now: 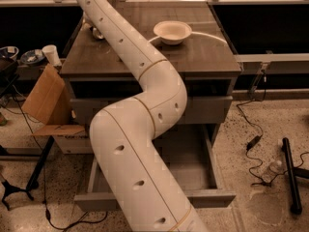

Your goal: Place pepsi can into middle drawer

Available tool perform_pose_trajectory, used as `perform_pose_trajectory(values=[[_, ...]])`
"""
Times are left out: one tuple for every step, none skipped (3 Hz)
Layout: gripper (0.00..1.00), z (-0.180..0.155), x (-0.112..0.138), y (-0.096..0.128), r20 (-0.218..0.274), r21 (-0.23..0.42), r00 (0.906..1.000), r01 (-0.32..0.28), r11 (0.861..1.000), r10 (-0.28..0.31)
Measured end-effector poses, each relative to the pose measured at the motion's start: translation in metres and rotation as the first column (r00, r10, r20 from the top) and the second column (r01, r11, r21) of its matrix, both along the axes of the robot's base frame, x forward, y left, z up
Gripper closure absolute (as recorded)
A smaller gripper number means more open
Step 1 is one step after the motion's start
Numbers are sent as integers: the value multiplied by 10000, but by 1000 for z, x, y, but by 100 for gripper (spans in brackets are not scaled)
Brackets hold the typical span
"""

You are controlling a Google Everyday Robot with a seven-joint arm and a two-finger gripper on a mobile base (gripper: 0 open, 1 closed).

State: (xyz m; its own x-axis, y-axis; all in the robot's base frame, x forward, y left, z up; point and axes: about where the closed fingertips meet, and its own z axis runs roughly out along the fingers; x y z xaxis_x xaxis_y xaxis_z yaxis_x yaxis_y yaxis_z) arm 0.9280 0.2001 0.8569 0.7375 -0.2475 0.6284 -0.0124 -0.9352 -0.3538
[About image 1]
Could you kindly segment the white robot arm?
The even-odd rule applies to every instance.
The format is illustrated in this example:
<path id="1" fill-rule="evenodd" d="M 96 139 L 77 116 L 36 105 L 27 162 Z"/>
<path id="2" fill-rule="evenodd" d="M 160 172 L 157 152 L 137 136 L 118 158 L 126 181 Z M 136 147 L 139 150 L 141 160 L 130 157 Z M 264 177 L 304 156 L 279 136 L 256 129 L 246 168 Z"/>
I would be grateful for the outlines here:
<path id="1" fill-rule="evenodd" d="M 134 232 L 209 232 L 153 144 L 183 115 L 183 80 L 114 9 L 116 1 L 77 0 L 142 88 L 92 119 L 98 165 Z"/>

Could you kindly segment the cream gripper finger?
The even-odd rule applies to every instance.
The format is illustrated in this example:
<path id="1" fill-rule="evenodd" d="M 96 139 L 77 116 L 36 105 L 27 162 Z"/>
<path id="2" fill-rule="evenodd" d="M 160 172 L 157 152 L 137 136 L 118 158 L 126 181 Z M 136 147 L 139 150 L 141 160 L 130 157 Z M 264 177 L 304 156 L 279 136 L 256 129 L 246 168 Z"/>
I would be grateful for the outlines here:
<path id="1" fill-rule="evenodd" d="M 93 21 L 86 15 L 86 13 L 83 13 L 83 23 L 88 24 L 90 27 L 94 28 L 95 25 L 93 23 Z"/>

